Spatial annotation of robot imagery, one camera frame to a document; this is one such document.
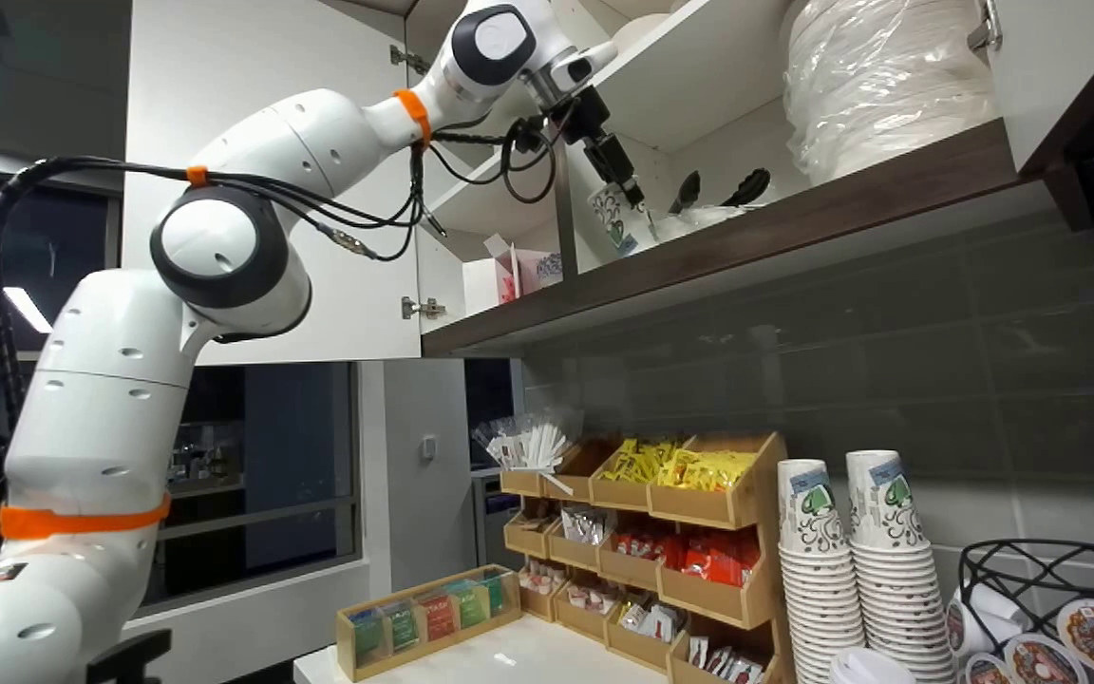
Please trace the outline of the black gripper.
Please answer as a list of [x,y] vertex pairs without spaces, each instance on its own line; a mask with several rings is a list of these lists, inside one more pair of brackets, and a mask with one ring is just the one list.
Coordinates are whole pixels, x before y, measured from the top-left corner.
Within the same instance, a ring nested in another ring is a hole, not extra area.
[[634,166],[625,144],[603,131],[609,108],[598,89],[582,89],[575,100],[568,100],[555,110],[555,120],[568,139],[582,144],[598,174],[611,179],[611,185],[628,198],[628,204],[641,204],[647,194],[634,179]]

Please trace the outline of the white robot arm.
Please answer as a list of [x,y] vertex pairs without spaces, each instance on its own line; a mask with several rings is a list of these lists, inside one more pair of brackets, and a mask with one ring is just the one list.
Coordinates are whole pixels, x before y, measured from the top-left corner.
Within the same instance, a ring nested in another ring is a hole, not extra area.
[[206,148],[166,161],[178,184],[149,233],[151,261],[97,270],[66,299],[19,405],[0,505],[0,684],[92,684],[142,609],[166,466],[213,341],[299,328],[311,276],[297,224],[352,247],[341,194],[387,155],[473,127],[523,82],[582,139],[593,75],[617,56],[563,29],[552,0],[466,0],[426,75],[376,103],[335,89],[282,94]]

